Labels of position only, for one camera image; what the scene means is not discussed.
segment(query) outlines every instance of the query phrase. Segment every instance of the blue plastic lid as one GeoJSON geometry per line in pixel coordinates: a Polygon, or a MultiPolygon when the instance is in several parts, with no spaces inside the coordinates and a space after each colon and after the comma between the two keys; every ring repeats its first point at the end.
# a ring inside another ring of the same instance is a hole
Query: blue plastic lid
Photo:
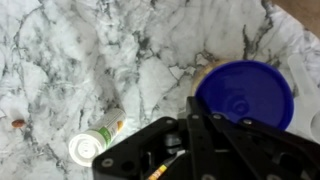
{"type": "Polygon", "coordinates": [[[291,90],[278,70],[257,61],[235,61],[212,70],[195,97],[231,121],[253,118],[285,130],[293,115],[291,90]]]}

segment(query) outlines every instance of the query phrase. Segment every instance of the small bottle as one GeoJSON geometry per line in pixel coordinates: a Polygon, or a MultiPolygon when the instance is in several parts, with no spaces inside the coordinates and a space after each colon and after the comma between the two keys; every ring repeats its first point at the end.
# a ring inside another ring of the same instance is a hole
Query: small bottle
{"type": "Polygon", "coordinates": [[[73,137],[69,143],[71,158],[82,166],[91,167],[94,158],[107,149],[121,130],[125,118],[123,110],[111,109],[88,130],[73,137]]]}

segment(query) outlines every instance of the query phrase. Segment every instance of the round lid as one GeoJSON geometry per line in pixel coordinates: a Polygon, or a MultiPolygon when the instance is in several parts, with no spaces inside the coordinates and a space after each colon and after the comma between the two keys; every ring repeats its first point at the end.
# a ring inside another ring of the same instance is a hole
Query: round lid
{"type": "Polygon", "coordinates": [[[86,131],[73,137],[69,143],[71,158],[82,166],[91,167],[92,161],[106,149],[104,138],[96,131],[86,131]]]}
{"type": "Polygon", "coordinates": [[[235,61],[212,70],[200,83],[195,97],[210,112],[231,121],[253,118],[285,130],[293,115],[293,97],[282,75],[257,61],[235,61]]]}

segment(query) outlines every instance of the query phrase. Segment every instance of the white marble countertop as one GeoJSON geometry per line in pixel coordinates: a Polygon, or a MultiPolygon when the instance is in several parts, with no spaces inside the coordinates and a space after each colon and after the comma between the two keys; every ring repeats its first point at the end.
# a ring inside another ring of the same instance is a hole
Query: white marble countertop
{"type": "Polygon", "coordinates": [[[217,59],[267,62],[296,95],[286,60],[301,53],[320,83],[319,40],[265,1],[0,0],[0,15],[0,179],[92,179],[70,159],[72,136],[119,101],[115,143],[176,117],[217,59]]]}

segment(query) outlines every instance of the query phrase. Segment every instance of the small brown crumb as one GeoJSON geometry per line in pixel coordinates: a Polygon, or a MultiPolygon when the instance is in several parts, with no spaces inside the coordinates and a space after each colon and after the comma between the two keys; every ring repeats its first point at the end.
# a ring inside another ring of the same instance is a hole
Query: small brown crumb
{"type": "Polygon", "coordinates": [[[11,125],[14,128],[21,128],[25,124],[25,121],[23,119],[17,119],[12,121],[11,125]]]}

